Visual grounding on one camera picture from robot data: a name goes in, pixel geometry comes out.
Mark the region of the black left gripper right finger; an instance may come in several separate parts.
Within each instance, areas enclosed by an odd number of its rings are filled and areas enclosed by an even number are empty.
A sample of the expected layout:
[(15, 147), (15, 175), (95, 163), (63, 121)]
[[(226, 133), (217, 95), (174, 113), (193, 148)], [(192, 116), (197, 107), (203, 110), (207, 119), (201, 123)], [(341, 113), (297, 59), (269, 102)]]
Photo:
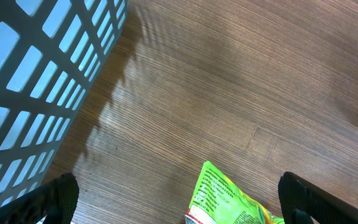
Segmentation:
[(292, 172), (278, 183), (285, 224), (358, 224), (358, 209)]

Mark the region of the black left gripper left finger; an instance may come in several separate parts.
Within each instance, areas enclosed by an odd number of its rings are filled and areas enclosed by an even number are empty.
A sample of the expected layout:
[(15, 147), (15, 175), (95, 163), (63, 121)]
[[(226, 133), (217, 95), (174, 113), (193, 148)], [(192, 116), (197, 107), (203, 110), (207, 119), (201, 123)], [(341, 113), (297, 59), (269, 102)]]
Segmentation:
[(66, 173), (0, 208), (0, 224), (70, 224), (76, 210), (79, 186)]

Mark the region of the green snack bag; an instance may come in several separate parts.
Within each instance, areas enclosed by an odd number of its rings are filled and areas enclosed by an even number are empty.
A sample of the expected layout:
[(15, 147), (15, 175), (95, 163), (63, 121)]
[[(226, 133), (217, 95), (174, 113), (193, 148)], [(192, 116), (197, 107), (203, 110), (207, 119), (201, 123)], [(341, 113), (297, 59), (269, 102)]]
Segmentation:
[(284, 219), (273, 215), (206, 161), (185, 213), (185, 223), (284, 224)]

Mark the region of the grey plastic mesh basket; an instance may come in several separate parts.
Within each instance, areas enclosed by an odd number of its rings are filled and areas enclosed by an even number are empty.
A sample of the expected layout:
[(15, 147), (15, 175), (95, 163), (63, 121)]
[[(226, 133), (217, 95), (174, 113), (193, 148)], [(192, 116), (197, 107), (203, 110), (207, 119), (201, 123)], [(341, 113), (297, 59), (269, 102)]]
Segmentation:
[(0, 207), (42, 183), (127, 12), (127, 0), (0, 1)]

